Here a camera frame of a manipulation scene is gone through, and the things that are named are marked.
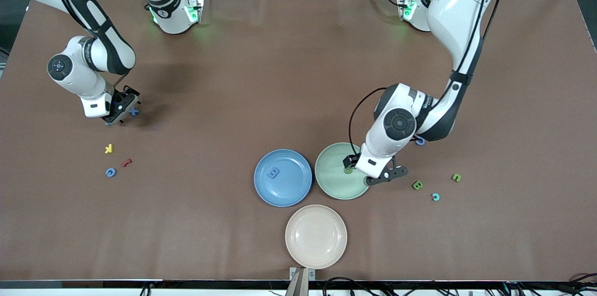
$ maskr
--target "metal bracket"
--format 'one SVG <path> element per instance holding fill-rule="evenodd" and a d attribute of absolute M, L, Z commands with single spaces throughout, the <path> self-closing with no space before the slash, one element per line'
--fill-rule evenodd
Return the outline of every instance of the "metal bracket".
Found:
<path fill-rule="evenodd" d="M 300 268 L 296 268 L 296 267 L 290 268 L 290 279 L 291 280 L 292 280 L 292 277 L 294 277 L 294 274 L 296 273 L 297 269 L 300 269 Z M 309 281 L 315 281 L 315 269 L 309 268 Z"/>
<path fill-rule="evenodd" d="M 315 280 L 315 270 L 309 268 L 290 268 L 290 285 L 285 296 L 308 296 L 309 281 Z"/>
<path fill-rule="evenodd" d="M 365 185 L 370 187 L 379 183 L 390 182 L 393 179 L 397 179 L 398 177 L 403 177 L 409 174 L 409 169 L 407 167 L 396 165 L 395 158 L 392 158 L 392 165 L 393 167 L 391 169 L 388 168 L 388 165 L 386 165 L 386 168 L 384 168 L 382 174 L 377 179 L 369 176 L 365 177 Z"/>
<path fill-rule="evenodd" d="M 342 163 L 344 164 L 344 173 L 352 173 L 352 170 L 354 170 L 354 166 L 356 166 L 356 162 L 359 161 L 360 156 L 361 153 L 358 153 L 356 155 L 346 156 L 342 160 Z"/>
<path fill-rule="evenodd" d="M 114 89 L 112 95 L 112 103 L 110 106 L 110 114 L 103 116 L 105 122 L 114 124 L 115 122 L 122 122 L 122 118 L 128 114 L 128 111 L 139 102 L 139 92 L 125 85 L 122 92 Z"/>

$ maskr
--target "table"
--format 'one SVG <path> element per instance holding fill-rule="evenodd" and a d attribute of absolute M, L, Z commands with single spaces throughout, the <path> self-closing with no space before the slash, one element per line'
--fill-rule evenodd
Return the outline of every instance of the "table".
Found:
<path fill-rule="evenodd" d="M 314 183 L 286 209 L 254 190 L 261 156 L 288 148 L 313 166 L 377 87 L 439 96 L 451 59 L 433 35 L 386 0 L 209 0 L 209 24 L 180 35 L 142 0 L 98 1 L 136 50 L 123 84 L 141 92 L 140 115 L 113 127 L 83 116 L 44 70 L 84 32 L 33 2 L 0 83 L 0 279 L 284 279 L 296 266 L 284 228 L 309 204 L 335 209 L 349 234 L 320 279 L 597 270 L 597 56 L 575 0 L 501 1 L 454 131 L 403 149 L 407 177 L 351 201 Z M 376 101 L 355 116 L 356 143 Z"/>

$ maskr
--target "black strap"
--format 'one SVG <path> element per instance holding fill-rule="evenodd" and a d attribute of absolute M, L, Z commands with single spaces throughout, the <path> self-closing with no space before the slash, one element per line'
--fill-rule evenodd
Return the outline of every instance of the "black strap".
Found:
<path fill-rule="evenodd" d="M 473 80 L 473 75 L 465 75 L 452 70 L 452 73 L 450 74 L 450 80 L 464 85 L 470 85 L 471 81 Z"/>
<path fill-rule="evenodd" d="M 111 20 L 105 20 L 104 23 L 101 24 L 99 27 L 87 29 L 87 32 L 91 35 L 99 36 L 105 34 L 106 31 L 113 26 L 114 25 L 112 24 Z"/>

